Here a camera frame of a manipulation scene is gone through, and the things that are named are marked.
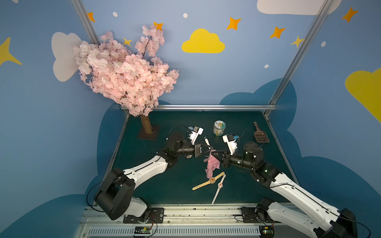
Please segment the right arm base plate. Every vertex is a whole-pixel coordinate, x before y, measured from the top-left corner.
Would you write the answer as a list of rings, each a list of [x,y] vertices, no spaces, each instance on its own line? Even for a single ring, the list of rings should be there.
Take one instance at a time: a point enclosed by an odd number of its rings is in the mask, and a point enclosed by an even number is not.
[[[241,207],[240,208],[244,223],[274,223],[270,218],[268,208],[262,207]]]

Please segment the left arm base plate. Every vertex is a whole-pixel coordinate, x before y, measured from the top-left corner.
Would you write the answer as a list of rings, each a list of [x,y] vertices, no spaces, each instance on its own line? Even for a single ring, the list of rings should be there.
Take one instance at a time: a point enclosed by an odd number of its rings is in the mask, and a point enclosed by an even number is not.
[[[146,224],[155,221],[157,224],[162,224],[164,219],[163,207],[148,207],[140,217],[133,215],[125,215],[123,219],[124,224]]]

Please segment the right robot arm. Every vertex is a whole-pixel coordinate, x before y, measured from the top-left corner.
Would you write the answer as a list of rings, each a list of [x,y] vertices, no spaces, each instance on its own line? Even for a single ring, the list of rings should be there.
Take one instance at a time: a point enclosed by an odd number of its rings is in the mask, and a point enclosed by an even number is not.
[[[242,155],[230,150],[216,150],[211,154],[225,168],[237,166],[250,170],[251,176],[263,187],[280,194],[298,208],[294,211],[265,198],[256,206],[255,214],[259,221],[280,222],[310,238],[358,237],[354,213],[346,208],[339,210],[303,189],[267,163],[263,150],[256,143],[246,143]]]

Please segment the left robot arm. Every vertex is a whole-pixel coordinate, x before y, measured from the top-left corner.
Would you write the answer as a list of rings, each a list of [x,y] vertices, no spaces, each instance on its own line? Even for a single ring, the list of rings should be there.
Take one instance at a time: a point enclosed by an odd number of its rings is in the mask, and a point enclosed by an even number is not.
[[[213,147],[206,143],[197,143],[198,133],[185,139],[179,132],[167,138],[165,147],[150,160],[130,169],[112,169],[100,182],[93,200],[100,210],[111,220],[121,216],[132,218],[135,222],[153,220],[151,206],[141,198],[133,197],[134,191],[152,177],[162,174],[173,167],[179,156],[195,158],[209,153]]]

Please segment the pink cloth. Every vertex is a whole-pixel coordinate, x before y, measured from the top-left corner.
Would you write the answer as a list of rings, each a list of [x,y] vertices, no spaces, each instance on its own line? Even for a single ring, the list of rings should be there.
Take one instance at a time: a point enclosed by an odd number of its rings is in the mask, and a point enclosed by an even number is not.
[[[214,150],[212,150],[209,156],[203,160],[207,163],[205,172],[208,179],[213,177],[213,171],[215,169],[220,169],[220,162],[212,155],[212,152],[214,152]]]

